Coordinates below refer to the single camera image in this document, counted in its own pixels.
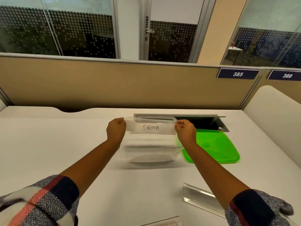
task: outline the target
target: glass door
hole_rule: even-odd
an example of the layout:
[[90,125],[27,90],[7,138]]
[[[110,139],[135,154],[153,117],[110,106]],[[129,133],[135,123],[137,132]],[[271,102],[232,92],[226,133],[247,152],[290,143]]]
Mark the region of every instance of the glass door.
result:
[[140,59],[196,63],[215,0],[142,0]]

